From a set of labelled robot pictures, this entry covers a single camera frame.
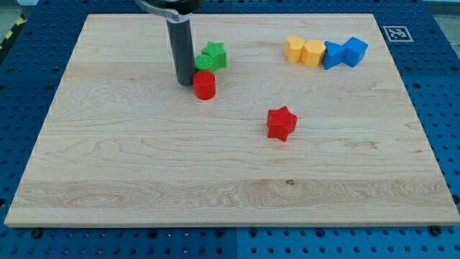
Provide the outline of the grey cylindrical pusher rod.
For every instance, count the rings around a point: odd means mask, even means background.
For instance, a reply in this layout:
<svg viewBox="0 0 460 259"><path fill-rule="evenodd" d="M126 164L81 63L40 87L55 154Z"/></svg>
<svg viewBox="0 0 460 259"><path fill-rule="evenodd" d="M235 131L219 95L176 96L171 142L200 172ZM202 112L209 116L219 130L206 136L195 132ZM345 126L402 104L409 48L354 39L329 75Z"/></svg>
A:
<svg viewBox="0 0 460 259"><path fill-rule="evenodd" d="M190 18L191 14L186 14L178 21L166 19L175 72L181 86L192 86L196 72Z"/></svg>

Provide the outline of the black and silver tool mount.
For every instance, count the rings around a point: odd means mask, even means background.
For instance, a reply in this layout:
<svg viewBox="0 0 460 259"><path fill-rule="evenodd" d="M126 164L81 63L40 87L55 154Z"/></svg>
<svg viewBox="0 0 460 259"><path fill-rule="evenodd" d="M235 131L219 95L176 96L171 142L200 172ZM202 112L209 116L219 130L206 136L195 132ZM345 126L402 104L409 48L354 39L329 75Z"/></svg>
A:
<svg viewBox="0 0 460 259"><path fill-rule="evenodd" d="M143 11L166 18L172 23L186 22L194 11L203 6L204 0L136 0Z"/></svg>

